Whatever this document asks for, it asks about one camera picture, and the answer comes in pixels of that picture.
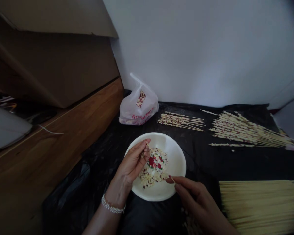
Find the bowl rim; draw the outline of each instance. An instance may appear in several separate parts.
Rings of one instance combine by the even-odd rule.
[[[133,140],[133,141],[131,142],[131,144],[128,146],[128,148],[127,148],[127,150],[126,150],[126,152],[125,152],[124,157],[127,155],[128,151],[129,151],[129,150],[130,150],[130,149],[136,144],[136,143],[135,143],[135,144],[133,144],[133,143],[136,142],[137,139],[141,139],[142,137],[147,136],[147,135],[150,135],[150,134],[155,134],[155,135],[162,135],[162,136],[165,136],[167,139],[171,139],[173,142],[176,143],[176,145],[177,145],[177,147],[178,147],[178,149],[179,149],[181,155],[183,156],[183,161],[184,161],[184,166],[185,166],[184,169],[182,169],[183,173],[182,173],[181,176],[184,176],[184,177],[185,177],[185,175],[186,175],[186,159],[185,159],[185,155],[184,155],[184,153],[183,153],[181,147],[179,146],[179,144],[178,144],[173,138],[171,138],[170,136],[168,136],[168,135],[166,135],[166,134],[160,133],[160,132],[148,132],[148,133],[145,133],[145,134],[142,134],[142,135],[138,136],[138,137],[137,137],[135,140]],[[156,201],[164,201],[164,200],[167,200],[167,199],[169,199],[170,197],[172,197],[172,196],[176,193],[176,191],[174,190],[173,193],[168,194],[168,195],[166,195],[166,196],[164,196],[164,197],[162,197],[162,198],[160,198],[160,199],[154,199],[154,198],[149,198],[149,197],[144,196],[144,195],[141,194],[138,190],[136,190],[136,188],[134,188],[134,186],[132,186],[132,192],[133,192],[136,196],[138,196],[138,197],[140,197],[140,198],[142,198],[142,199],[144,199],[144,200],[146,200],[146,201],[154,201],[154,202],[156,202]]]

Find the right hand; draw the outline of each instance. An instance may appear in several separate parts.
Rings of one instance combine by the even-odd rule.
[[[175,190],[180,195],[184,207],[190,212],[201,228],[208,234],[239,234],[219,210],[207,188],[182,176],[172,176],[176,182]],[[171,178],[167,183],[174,183]]]

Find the black plastic sheet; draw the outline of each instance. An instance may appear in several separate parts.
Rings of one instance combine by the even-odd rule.
[[[277,131],[267,105],[230,105],[209,108],[198,105],[160,102],[159,112],[143,126],[126,126],[116,117],[104,134],[83,153],[82,160],[43,204],[44,234],[81,234],[99,206],[127,147],[138,136],[160,132],[172,137],[182,148],[186,177],[202,182],[221,209],[218,181],[221,180],[294,180],[294,151],[283,148],[213,147],[210,143],[229,143],[211,136],[211,131],[198,132],[157,123],[164,111],[203,118],[211,127],[214,113],[239,111],[248,120]],[[177,194],[163,202],[147,202],[133,193],[120,221],[119,234],[186,233],[182,226],[181,201]]]

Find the white wire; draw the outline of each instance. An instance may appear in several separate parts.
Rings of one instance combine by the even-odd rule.
[[[45,129],[47,132],[50,132],[51,134],[64,134],[64,133],[54,133],[54,132],[48,131],[45,127],[43,127],[41,125],[38,125],[38,126],[40,126],[41,128]]]

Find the wrist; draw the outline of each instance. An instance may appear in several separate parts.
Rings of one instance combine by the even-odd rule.
[[[105,198],[108,203],[116,208],[124,208],[127,197],[132,189],[125,176],[117,176],[112,179]]]

